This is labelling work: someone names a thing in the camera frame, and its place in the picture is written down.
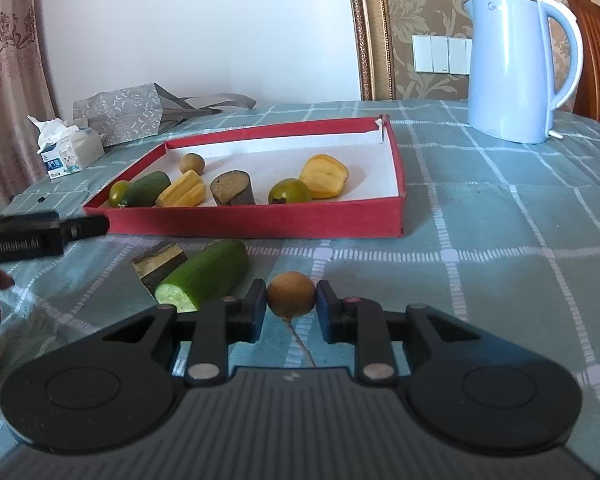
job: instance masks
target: dark green cucumber piece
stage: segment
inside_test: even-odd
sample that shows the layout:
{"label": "dark green cucumber piece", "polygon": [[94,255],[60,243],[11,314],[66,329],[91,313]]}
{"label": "dark green cucumber piece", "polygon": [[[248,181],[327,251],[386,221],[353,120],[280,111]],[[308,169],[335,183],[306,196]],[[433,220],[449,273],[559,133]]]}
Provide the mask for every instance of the dark green cucumber piece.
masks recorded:
{"label": "dark green cucumber piece", "polygon": [[171,185],[163,171],[154,171],[133,181],[120,201],[119,207],[153,207],[155,200]]}
{"label": "dark green cucumber piece", "polygon": [[247,249],[239,240],[222,240],[192,256],[155,289],[158,303],[193,312],[206,300],[222,298],[247,272]]}

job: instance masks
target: kettle handle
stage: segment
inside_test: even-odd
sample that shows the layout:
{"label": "kettle handle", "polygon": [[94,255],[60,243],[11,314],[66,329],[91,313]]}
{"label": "kettle handle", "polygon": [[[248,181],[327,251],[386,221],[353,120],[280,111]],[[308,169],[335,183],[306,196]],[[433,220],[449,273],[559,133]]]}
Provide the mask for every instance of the kettle handle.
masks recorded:
{"label": "kettle handle", "polygon": [[542,8],[549,18],[553,18],[560,23],[560,26],[567,33],[570,46],[569,72],[562,87],[554,94],[550,103],[550,108],[555,110],[565,104],[578,87],[584,63],[584,48],[576,17],[569,7],[555,0],[542,0]]}

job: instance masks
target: tablecloth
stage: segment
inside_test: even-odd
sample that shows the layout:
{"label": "tablecloth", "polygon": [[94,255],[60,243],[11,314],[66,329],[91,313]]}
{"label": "tablecloth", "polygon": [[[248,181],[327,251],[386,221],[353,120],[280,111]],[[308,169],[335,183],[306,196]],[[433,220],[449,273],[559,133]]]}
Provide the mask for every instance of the tablecloth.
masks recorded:
{"label": "tablecloth", "polygon": [[[34,184],[6,214],[81,205],[167,138],[291,121],[389,114],[406,172],[405,235],[391,240],[246,240],[253,278],[299,270],[340,296],[386,310],[428,303],[539,352],[569,369],[584,405],[570,448],[600,469],[600,126],[558,112],[563,140],[494,139],[466,124],[465,102],[274,105],[190,120],[168,134],[117,146],[80,173]],[[0,293],[0,385],[18,365],[152,305],[130,259],[155,237],[107,235],[62,258],[2,266],[16,286]],[[176,239],[193,253],[212,240]],[[319,365],[351,366],[354,350],[322,340],[315,312],[296,330]],[[408,373],[397,346],[400,372]],[[182,373],[183,354],[174,373]],[[267,313],[257,344],[230,364],[298,367],[302,352]],[[15,446],[0,416],[0,459]]]}

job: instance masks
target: pink curtain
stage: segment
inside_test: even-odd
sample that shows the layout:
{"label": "pink curtain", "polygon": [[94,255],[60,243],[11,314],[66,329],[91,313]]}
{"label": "pink curtain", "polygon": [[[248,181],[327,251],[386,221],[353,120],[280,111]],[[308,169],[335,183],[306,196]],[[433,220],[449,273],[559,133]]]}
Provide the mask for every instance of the pink curtain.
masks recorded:
{"label": "pink curtain", "polygon": [[46,175],[27,119],[54,117],[36,32],[33,0],[0,0],[0,209]]}

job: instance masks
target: ornate frame molding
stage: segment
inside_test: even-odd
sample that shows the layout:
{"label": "ornate frame molding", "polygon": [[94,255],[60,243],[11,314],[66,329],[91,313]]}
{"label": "ornate frame molding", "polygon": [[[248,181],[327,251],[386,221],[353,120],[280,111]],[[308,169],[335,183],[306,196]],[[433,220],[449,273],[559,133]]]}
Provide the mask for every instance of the ornate frame molding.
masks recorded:
{"label": "ornate frame molding", "polygon": [[395,99],[394,62],[387,0],[351,0],[365,101]]}

